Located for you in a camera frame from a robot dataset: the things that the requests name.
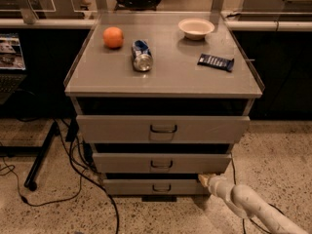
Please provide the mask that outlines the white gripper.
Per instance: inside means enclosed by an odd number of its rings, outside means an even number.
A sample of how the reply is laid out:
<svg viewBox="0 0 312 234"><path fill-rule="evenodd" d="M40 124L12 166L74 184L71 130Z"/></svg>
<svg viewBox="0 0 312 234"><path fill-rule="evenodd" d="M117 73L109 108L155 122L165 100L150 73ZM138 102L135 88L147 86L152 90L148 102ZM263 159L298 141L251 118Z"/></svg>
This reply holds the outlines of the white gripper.
<svg viewBox="0 0 312 234"><path fill-rule="evenodd" d="M223 175L198 175L204 187L208 187L211 194L221 198L224 202L231 201L231 191L235 184Z"/></svg>

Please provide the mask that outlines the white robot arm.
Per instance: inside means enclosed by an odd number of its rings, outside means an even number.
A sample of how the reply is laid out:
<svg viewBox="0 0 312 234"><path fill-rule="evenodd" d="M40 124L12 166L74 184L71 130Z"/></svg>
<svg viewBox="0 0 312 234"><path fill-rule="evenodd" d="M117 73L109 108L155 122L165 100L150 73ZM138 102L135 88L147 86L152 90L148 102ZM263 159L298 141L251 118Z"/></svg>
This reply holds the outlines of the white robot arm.
<svg viewBox="0 0 312 234"><path fill-rule="evenodd" d="M251 187L235 185L224 175L198 175L201 184L240 218L256 216L272 234L308 234L265 202Z"/></svg>

